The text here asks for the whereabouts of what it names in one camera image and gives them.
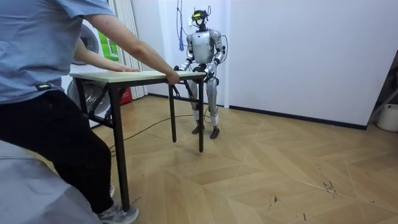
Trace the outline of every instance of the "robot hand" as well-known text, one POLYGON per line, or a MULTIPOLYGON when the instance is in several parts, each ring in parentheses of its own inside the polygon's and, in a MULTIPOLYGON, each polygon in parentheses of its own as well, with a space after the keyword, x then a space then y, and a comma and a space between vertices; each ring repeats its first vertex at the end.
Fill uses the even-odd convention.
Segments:
POLYGON ((183 71, 182 69, 180 69, 180 67, 178 65, 176 65, 173 70, 174 71, 183 71))

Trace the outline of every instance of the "white tabletop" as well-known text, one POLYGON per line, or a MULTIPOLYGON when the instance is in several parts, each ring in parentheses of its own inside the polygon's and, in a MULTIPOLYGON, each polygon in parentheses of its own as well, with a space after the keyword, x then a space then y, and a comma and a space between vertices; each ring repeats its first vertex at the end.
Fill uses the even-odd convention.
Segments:
MULTIPOLYGON (((204 72, 181 72, 177 71, 180 77, 200 76, 206 75, 204 72)), ((84 78, 86 80, 93 80, 105 83, 116 82, 131 82, 153 80, 158 78, 165 78, 166 75, 156 71, 143 72, 99 72, 99 73, 71 73, 71 77, 84 78)))

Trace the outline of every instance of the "white robot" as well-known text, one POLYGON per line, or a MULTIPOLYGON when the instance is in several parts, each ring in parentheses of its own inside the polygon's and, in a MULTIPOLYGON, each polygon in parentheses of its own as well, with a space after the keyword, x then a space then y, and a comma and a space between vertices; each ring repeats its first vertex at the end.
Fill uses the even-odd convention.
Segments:
MULTIPOLYGON (((216 105, 217 86, 220 81, 218 78, 216 78, 216 70, 217 66, 223 63, 225 60, 226 47, 223 46, 221 33, 217 30, 211 30, 206 27, 206 21, 208 21, 208 13, 206 11, 196 10, 192 15, 192 21, 195 22, 199 29, 194 34, 187 35, 189 52, 188 57, 181 67, 176 66, 174 69, 186 71, 193 62, 196 62, 198 66, 195 67, 193 71, 206 72, 206 91, 209 103, 211 124, 213 125, 213 132, 210 135, 210 138, 215 139, 220 133, 220 129, 218 128, 218 107, 216 105)), ((197 99, 197 83, 193 80, 190 80, 188 84, 193 95, 190 97, 197 99)), ((197 121, 197 126, 192 131, 192 134, 197 134, 199 133, 200 128, 198 122, 199 107, 197 103, 191 103, 191 105, 194 118, 197 121)))

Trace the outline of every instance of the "herringbone floor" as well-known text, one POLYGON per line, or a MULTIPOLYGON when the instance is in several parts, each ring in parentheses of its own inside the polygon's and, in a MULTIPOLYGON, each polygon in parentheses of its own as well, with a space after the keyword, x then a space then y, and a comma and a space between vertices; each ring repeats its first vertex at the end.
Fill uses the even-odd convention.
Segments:
MULTIPOLYGON (((168 117, 166 99, 125 105, 124 137, 168 117)), ((208 124, 200 154, 194 127, 177 118, 177 143, 170 121, 125 142, 137 224, 398 223, 397 134, 220 108, 221 134, 210 140, 208 124)), ((95 132, 113 145, 110 129, 95 132)))

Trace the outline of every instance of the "white container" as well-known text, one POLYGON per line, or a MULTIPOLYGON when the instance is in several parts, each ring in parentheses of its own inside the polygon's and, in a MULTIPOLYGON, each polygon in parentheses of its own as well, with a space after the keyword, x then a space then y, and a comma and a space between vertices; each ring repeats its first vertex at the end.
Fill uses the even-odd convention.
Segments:
POLYGON ((386 131, 398 132, 398 105, 385 105, 377 121, 377 126, 386 131))

